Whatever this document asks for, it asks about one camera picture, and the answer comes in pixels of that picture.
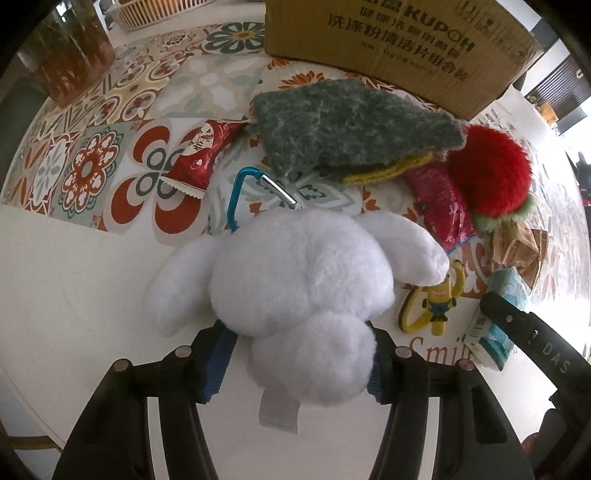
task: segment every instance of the white plush toy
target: white plush toy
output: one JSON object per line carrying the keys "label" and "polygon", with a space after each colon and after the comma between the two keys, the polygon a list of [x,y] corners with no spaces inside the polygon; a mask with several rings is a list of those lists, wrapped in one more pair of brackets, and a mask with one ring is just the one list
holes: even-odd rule
{"label": "white plush toy", "polygon": [[277,209],[180,248],[144,307],[168,334],[212,307],[254,338],[249,371],[260,386],[331,405],[365,389],[375,353],[365,322],[394,304],[394,283],[437,285],[448,268],[443,248],[400,215]]}

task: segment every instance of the brown paper packet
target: brown paper packet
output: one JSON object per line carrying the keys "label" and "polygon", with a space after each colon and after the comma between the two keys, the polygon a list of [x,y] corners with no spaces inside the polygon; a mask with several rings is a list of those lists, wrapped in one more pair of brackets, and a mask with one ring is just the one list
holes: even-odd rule
{"label": "brown paper packet", "polygon": [[548,250],[548,232],[532,230],[525,222],[507,222],[492,234],[492,259],[506,267],[516,267],[532,290]]}

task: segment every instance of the floral pattern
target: floral pattern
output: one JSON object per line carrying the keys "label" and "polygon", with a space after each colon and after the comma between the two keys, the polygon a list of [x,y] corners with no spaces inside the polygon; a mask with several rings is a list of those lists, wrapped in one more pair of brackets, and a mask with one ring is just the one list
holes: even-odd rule
{"label": "floral pattern", "polygon": [[[119,49],[110,72],[71,107],[60,109],[50,100],[44,104],[15,156],[3,201],[90,228],[182,245],[203,231],[219,234],[228,228],[228,200],[242,167],[271,172],[259,132],[250,125],[221,157],[202,200],[164,184],[161,176],[170,170],[202,119],[252,117],[250,100],[260,92],[345,78],[358,79],[421,108],[439,109],[359,73],[267,56],[261,51],[263,42],[263,24],[230,22],[156,35]],[[504,107],[505,97],[475,121],[509,132],[532,161],[532,191],[539,202],[528,221],[551,236],[532,302],[554,301],[566,293],[588,303],[587,229],[576,185],[560,173],[561,168],[569,171],[560,161],[564,154],[552,151],[551,142],[540,140],[545,138],[541,128],[547,129],[540,118],[523,120],[524,112],[531,110],[526,100],[516,100],[515,111],[521,115],[517,120],[511,108]],[[81,137],[79,130],[84,127]],[[404,179],[358,187],[312,173],[293,174],[281,182],[304,208],[348,215],[390,210],[419,225],[424,222]],[[279,198],[248,179],[236,219],[245,225],[262,212],[281,207]],[[449,352],[458,346],[458,355],[463,353],[460,339],[495,268],[484,234],[463,244],[451,258],[464,263],[466,282],[446,334],[432,338],[421,332],[413,337],[391,329],[397,344],[416,348],[426,357],[436,345]],[[392,312],[392,325],[396,313]],[[454,356],[448,355],[447,361]],[[445,356],[434,360],[445,361]]]}
{"label": "floral pattern", "polygon": [[265,42],[265,25],[256,22],[232,22],[210,33],[203,48],[208,53],[240,53],[260,50]]}
{"label": "floral pattern", "polygon": [[5,203],[24,208],[33,187],[33,175],[39,162],[45,157],[49,140],[34,142],[16,158],[17,164],[12,170],[7,185]]}
{"label": "floral pattern", "polygon": [[387,92],[393,92],[395,90],[394,85],[390,83],[383,82],[382,80],[378,80],[373,77],[361,75],[357,72],[345,72],[345,76],[348,79],[358,79],[363,82],[366,87],[373,88],[375,90],[386,90]]}
{"label": "floral pattern", "polygon": [[324,74],[322,72],[315,73],[310,70],[308,73],[297,73],[290,79],[282,79],[279,88],[282,90],[299,87],[301,85],[310,85],[311,83],[325,82]]}
{"label": "floral pattern", "polygon": [[107,127],[82,144],[61,186],[59,204],[68,218],[95,206],[107,178],[115,172],[121,139]]}
{"label": "floral pattern", "polygon": [[156,240],[172,245],[201,233],[207,201],[179,192],[161,176],[170,171],[202,124],[191,120],[191,126],[176,140],[171,123],[165,119],[141,127],[127,149],[127,162],[117,170],[98,228],[124,233],[130,228],[144,228],[147,220]]}
{"label": "floral pattern", "polygon": [[49,148],[33,177],[31,193],[25,204],[26,210],[50,214],[51,201],[53,200],[56,185],[60,178],[66,161],[72,153],[72,147],[80,132],[58,135],[51,139]]}
{"label": "floral pattern", "polygon": [[279,57],[273,57],[271,61],[267,64],[267,70],[272,70],[275,67],[285,67],[290,64],[290,61],[287,59],[282,59]]}

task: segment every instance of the red fluffy ball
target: red fluffy ball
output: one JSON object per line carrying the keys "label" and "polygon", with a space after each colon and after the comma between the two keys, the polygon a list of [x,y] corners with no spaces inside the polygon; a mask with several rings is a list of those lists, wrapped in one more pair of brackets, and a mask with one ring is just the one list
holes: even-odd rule
{"label": "red fluffy ball", "polygon": [[489,218],[513,213],[530,190],[527,154],[506,133],[481,125],[467,130],[465,148],[447,156],[450,176],[471,211]]}

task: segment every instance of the plush toy ear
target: plush toy ear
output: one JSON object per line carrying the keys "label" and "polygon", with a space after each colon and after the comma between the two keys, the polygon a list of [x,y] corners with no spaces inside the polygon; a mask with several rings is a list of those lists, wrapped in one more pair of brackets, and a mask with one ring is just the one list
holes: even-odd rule
{"label": "plush toy ear", "polygon": [[378,241],[394,279],[417,286],[440,284],[449,269],[445,250],[424,228],[392,212],[366,212],[354,217]]}
{"label": "plush toy ear", "polygon": [[201,235],[164,263],[144,296],[146,316],[165,335],[173,335],[211,306],[209,283],[222,239]]}

